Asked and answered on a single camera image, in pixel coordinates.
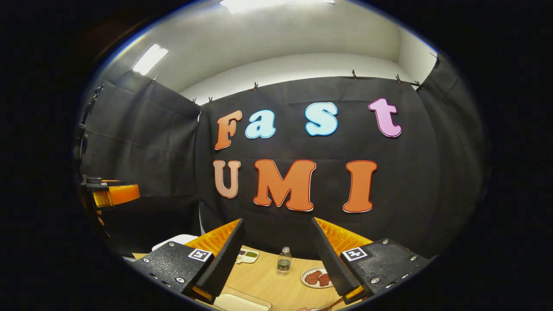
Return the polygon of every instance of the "wooden table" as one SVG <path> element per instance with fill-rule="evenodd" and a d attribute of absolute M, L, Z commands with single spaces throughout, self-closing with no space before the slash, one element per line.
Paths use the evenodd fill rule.
<path fill-rule="evenodd" d="M 231 287 L 270 302 L 273 305 L 271 311 L 327 307 L 340 298 L 334 287 L 311 288 L 300 280 L 306 270 L 323 267 L 322 261 L 292 258 L 290 273 L 287 276 L 279 276 L 277 275 L 278 255 L 258 251 L 248 246 L 242 248 L 259 252 L 259 257 L 254 263 L 235 263 L 225 287 Z M 140 259 L 146 254 L 133 255 L 136 259 Z M 340 302 L 332 308 L 332 311 L 345 306 L 344 302 Z"/>

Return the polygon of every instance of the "plastic water bottle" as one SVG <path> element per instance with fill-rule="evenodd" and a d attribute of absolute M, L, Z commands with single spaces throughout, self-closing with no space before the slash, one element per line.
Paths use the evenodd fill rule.
<path fill-rule="evenodd" d="M 285 276 L 290 272 L 290 265 L 292 264 L 292 255 L 290 254 L 290 248 L 284 246 L 282 252 L 278 256 L 278 262 L 276 263 L 276 272 L 280 276 Z"/>

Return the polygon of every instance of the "ceiling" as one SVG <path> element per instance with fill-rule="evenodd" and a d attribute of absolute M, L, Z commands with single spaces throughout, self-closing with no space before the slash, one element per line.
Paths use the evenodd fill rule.
<path fill-rule="evenodd" d="M 254 61 L 305 53 L 345 53 L 398 61 L 399 27 L 347 0 L 286 3 L 231 14 L 219 0 L 197 2 L 158 23 L 117 61 L 129 69 L 154 43 L 168 49 L 148 74 L 182 90 Z"/>

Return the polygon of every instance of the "pink letter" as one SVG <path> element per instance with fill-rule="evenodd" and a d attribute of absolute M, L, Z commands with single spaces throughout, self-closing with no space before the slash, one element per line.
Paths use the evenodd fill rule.
<path fill-rule="evenodd" d="M 378 128 L 388 137 L 397 137 L 401 134 L 401 127 L 394 125 L 391 113 L 397 113 L 395 106 L 389 105 L 386 99 L 377 99 L 369 104 L 369 109 L 376 112 Z"/>

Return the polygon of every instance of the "orange letter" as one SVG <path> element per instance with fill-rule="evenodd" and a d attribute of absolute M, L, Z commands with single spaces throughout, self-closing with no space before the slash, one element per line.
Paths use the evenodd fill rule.
<path fill-rule="evenodd" d="M 268 191 L 271 191 L 275 205 L 281 206 L 288 192 L 290 192 L 290 200 L 286 202 L 288 209 L 296 211 L 313 210 L 310 193 L 311 173 L 317 167 L 315 162 L 309 160 L 295 161 L 290 166 L 284 179 L 282 179 L 273 160 L 257 160 L 254 166 L 259 171 L 257 196 L 253 198 L 255 204 L 263 206 L 271 205 L 268 195 Z"/>
<path fill-rule="evenodd" d="M 225 167 L 225 161 L 215 160 L 213 161 L 213 167 L 215 167 L 215 187 L 219 194 L 225 198 L 232 199 L 238 194 L 238 169 L 240 168 L 240 162 L 228 161 L 228 168 L 231 170 L 231 187 L 226 188 L 223 182 L 223 168 Z"/>
<path fill-rule="evenodd" d="M 349 189 L 349 201 L 342 208 L 345 212 L 366 212 L 373 208 L 369 201 L 371 194 L 371 177 L 377 169 L 373 161 L 352 161 L 346 164 L 351 173 L 351 188 Z"/>
<path fill-rule="evenodd" d="M 231 140 L 228 139 L 227 134 L 230 134 L 231 137 L 234 136 L 234 133 L 236 132 L 236 121 L 240 121 L 241 119 L 242 111 L 237 110 L 230 115 L 224 116 L 217 120 L 217 124 L 219 125 L 219 134 L 217 136 L 215 150 L 221 150 L 231 145 Z"/>

